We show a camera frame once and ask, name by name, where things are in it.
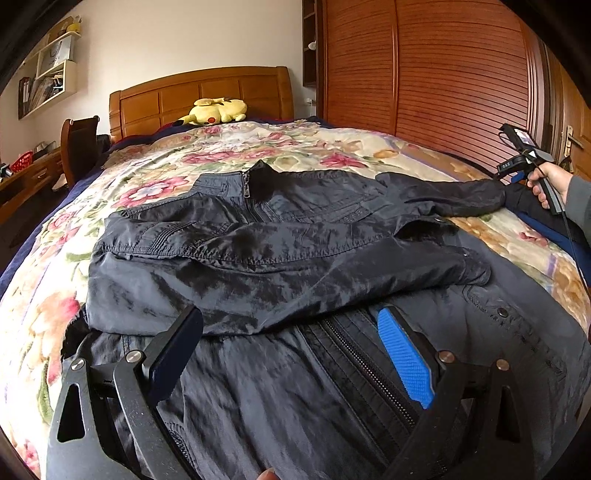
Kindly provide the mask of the person's right hand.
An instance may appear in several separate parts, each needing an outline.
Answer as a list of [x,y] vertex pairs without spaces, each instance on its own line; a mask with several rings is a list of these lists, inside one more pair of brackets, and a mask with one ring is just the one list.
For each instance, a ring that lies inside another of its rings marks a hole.
[[544,209],[551,208],[552,197],[559,198],[562,206],[565,207],[572,179],[572,173],[554,163],[545,162],[528,175],[527,186]]

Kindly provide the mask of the grey sleeved right forearm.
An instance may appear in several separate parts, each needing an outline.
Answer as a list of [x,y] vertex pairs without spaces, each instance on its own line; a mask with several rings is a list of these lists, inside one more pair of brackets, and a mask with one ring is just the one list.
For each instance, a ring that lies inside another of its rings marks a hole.
[[578,176],[570,180],[566,196],[566,214],[591,243],[591,183]]

